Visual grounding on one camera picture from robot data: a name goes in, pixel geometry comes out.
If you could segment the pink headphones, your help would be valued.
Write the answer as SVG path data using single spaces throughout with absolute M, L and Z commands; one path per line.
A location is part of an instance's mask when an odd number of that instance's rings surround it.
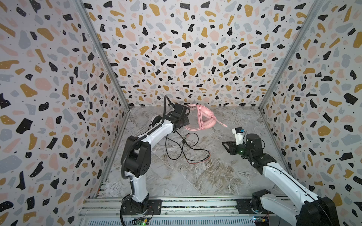
M 191 110 L 197 111 L 197 127 L 191 127 L 191 126 L 185 126 L 185 129 L 191 132 L 195 131 L 204 131 L 207 129 L 211 129 L 216 125 L 216 123 L 219 123 L 223 127 L 227 128 L 228 126 L 224 123 L 220 122 L 217 117 L 214 115 L 214 113 L 207 108 L 206 106 L 199 105 L 199 104 L 189 104 L 187 107 Z

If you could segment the white black headphones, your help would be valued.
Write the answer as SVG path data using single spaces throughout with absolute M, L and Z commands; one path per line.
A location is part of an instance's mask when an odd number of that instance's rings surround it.
M 156 115 L 151 119 L 151 126 L 155 127 L 155 126 L 157 126 L 158 124 L 160 124 L 162 122 L 163 122 L 163 116 Z

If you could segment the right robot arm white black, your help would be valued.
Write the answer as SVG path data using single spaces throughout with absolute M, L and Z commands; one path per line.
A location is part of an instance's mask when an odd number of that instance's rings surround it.
M 291 201 L 287 203 L 264 189 L 252 194 L 251 209 L 255 213 L 270 211 L 292 226 L 338 226 L 335 203 L 307 189 L 271 155 L 264 152 L 265 142 L 254 133 L 234 130 L 235 140 L 222 142 L 230 155 L 248 160 L 253 168 L 272 181 Z

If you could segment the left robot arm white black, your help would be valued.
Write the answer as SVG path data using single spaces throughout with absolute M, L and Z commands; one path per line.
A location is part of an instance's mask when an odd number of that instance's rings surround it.
M 121 175 L 130 181 L 131 194 L 125 199 L 125 206 L 135 214 L 149 211 L 149 192 L 145 174 L 151 165 L 152 148 L 167 135 L 189 124 L 190 109 L 181 104 L 171 104 L 172 110 L 164 111 L 151 119 L 149 129 L 138 136 L 129 136 L 121 158 Z

